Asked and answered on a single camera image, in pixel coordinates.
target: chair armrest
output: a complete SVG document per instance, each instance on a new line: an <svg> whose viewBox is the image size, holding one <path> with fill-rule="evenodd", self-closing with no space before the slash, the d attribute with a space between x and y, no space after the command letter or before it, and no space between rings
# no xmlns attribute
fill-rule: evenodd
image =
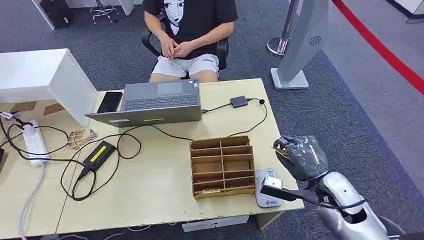
<svg viewBox="0 0 424 240"><path fill-rule="evenodd" d="M228 37L218 42L216 46L216 55L219 59L219 70L224 70L227 68L227 57L229 49L230 44L228 43Z"/></svg>
<svg viewBox="0 0 424 240"><path fill-rule="evenodd" d="M164 16L159 16L159 20L161 23L165 22L165 17ZM158 50L156 50L156 48L154 48L152 46L152 44L150 43L150 37L152 36L152 32L147 28L146 31L143 32L143 34L141 35L141 42L143 43L143 45L150 51L152 52L154 55L156 55L156 57L159 57L161 54L159 53Z"/></svg>

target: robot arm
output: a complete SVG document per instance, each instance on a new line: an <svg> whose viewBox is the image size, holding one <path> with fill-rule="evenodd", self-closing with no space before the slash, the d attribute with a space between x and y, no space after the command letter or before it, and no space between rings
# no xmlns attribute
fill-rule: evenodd
<svg viewBox="0 0 424 240"><path fill-rule="evenodd" d="M261 193L286 201L302 199L318 206L318 217L339 240L388 240L387 230L366 200L339 172L329 172L327 157L314 136L283 136L273 145L278 160L303 190L288 190L267 176ZM318 202L306 198L315 192Z"/></svg>

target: stool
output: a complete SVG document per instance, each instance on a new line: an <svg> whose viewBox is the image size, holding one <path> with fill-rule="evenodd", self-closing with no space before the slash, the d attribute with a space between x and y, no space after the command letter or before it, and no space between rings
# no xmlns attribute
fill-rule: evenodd
<svg viewBox="0 0 424 240"><path fill-rule="evenodd" d="M107 16L109 21L113 23L114 21L112 20L111 16L109 16L109 14L111 14L113 11L116 11L116 15L119 15L120 12L112 5L102 4L100 0L95 1L97 2L97 6L90 9L90 14L93 16L93 24L97 24L96 17L100 16Z"/></svg>

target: white cable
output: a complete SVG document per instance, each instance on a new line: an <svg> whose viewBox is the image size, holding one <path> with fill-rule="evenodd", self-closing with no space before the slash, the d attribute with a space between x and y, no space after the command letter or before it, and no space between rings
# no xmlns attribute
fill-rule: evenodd
<svg viewBox="0 0 424 240"><path fill-rule="evenodd" d="M116 234L113 234L113 235L110 235L110 236L106 237L104 240L108 240L108 239L110 239L110 238L113 238L113 237L115 237L115 236L119 236L119 235L122 235L122 234L124 234L124 232L116 233Z"/></svg>
<svg viewBox="0 0 424 240"><path fill-rule="evenodd" d="M75 237L75 238L79 238L79 239L89 240L86 237L78 236L76 234L69 234L69 235L61 236L61 237L58 238L58 240L66 239L66 238L69 238L69 237Z"/></svg>
<svg viewBox="0 0 424 240"><path fill-rule="evenodd" d="M148 226L147 226L147 227L145 227L145 228L141 228L141 229L137 229L137 230L131 229L130 227L127 227L127 229L128 229L128 230L130 230L131 232L141 232L141 231L144 231L144 230L146 230L146 229L150 228L150 226L151 226L151 225L148 225Z"/></svg>
<svg viewBox="0 0 424 240"><path fill-rule="evenodd" d="M24 220L24 215L25 215L25 210L27 209L28 205L30 204L31 200L33 199L34 195L36 194L37 190L39 189L41 183L43 182L44 179L44 174L46 172L46 165L42 164L40 166L41 168L41 175L40 178L37 182L37 184L35 185L34 189L31 192L31 195L29 195L29 197L26 199L25 204L23 205L22 211L20 212L20 216L19 216L19 224L18 224L18 230L19 230L19 234L20 234L20 239L22 240L27 240L27 238L25 237L24 234L24 230L22 228L22 221Z"/></svg>

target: smartphone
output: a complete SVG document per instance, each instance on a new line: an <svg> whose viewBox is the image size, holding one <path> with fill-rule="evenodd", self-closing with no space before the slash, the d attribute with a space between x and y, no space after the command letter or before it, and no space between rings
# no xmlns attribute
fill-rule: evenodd
<svg viewBox="0 0 424 240"><path fill-rule="evenodd" d="M108 91L98 107L97 113L116 112L122 98L122 92Z"/></svg>

